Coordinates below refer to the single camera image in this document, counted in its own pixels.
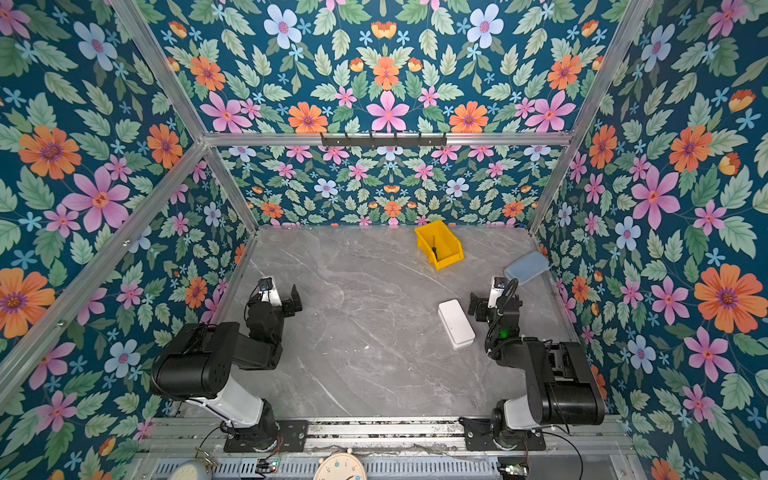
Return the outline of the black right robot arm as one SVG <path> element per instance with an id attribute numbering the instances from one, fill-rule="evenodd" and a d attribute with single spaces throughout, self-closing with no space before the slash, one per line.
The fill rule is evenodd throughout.
<path id="1" fill-rule="evenodd" d="M 470 295 L 467 313 L 488 326 L 487 357 L 520 370 L 525 387 L 522 396 L 499 401 L 489 419 L 462 422 L 470 449 L 542 451 L 545 427 L 598 426 L 605 419 L 605 400 L 581 345 L 524 336 L 521 307 L 514 293 L 494 301 Z"/>

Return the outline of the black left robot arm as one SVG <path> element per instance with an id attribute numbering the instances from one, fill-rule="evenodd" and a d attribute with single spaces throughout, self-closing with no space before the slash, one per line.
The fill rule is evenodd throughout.
<path id="1" fill-rule="evenodd" d="M 285 320 L 302 310 L 296 286 L 283 300 L 271 277 L 260 279 L 244 308 L 249 333 L 241 333 L 237 322 L 184 326 L 153 365 L 152 392 L 215 414 L 232 437 L 276 439 L 278 425 L 269 402 L 249 393 L 231 372 L 276 369 Z"/>

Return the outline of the yellow plastic bin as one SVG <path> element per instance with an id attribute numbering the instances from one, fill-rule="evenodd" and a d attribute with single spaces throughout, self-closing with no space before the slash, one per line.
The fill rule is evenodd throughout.
<path id="1" fill-rule="evenodd" d="M 414 233 L 417 247 L 426 255 L 428 263 L 436 271 L 444 270 L 465 259 L 461 241 L 442 220 L 417 227 Z M 438 248 L 439 262 L 435 262 L 432 255 L 433 245 Z"/>

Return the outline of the white rectangular box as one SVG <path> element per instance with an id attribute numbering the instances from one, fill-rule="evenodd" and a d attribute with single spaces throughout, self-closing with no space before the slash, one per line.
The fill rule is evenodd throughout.
<path id="1" fill-rule="evenodd" d="M 440 303 L 438 316 L 454 350 L 468 347 L 474 342 L 475 332 L 457 299 Z"/>

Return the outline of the grey blue flat case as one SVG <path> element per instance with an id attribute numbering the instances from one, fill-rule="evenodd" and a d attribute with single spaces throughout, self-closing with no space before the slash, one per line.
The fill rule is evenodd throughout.
<path id="1" fill-rule="evenodd" d="M 531 281 L 550 269 L 550 262 L 540 251 L 529 252 L 513 261 L 504 269 L 508 280 L 517 280 L 519 285 Z"/>

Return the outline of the round beige clock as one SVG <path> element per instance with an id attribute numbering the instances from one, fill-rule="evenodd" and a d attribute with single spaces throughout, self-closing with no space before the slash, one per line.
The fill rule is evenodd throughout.
<path id="1" fill-rule="evenodd" d="M 366 480 L 365 466 L 351 453 L 336 453 L 325 458 L 314 473 L 313 480 Z"/>

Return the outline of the grey round object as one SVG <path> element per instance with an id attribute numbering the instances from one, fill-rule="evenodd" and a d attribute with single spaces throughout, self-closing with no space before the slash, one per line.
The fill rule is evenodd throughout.
<path id="1" fill-rule="evenodd" d="M 168 480 L 211 480 L 212 473 L 202 461 L 190 460 L 176 467 Z"/>

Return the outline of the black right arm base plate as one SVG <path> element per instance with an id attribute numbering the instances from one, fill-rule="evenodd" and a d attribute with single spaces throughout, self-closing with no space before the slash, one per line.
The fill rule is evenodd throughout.
<path id="1" fill-rule="evenodd" d="M 464 431 L 465 447 L 468 451 L 526 451 L 539 452 L 546 449 L 544 435 L 540 430 L 512 430 L 502 421 L 490 418 L 460 417 L 459 424 Z"/>

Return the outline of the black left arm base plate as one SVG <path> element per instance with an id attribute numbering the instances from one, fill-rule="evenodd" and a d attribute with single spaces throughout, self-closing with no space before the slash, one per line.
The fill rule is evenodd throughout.
<path id="1" fill-rule="evenodd" d="M 248 428 L 225 427 L 226 453 L 296 453 L 302 452 L 308 439 L 306 420 L 279 420 L 264 426 Z"/>

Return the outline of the black hook rail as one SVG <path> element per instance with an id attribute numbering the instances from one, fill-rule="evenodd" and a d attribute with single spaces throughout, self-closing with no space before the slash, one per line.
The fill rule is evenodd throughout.
<path id="1" fill-rule="evenodd" d="M 393 134 L 321 134 L 321 145 L 325 147 L 442 147 L 448 144 L 446 134 L 393 133 Z"/>

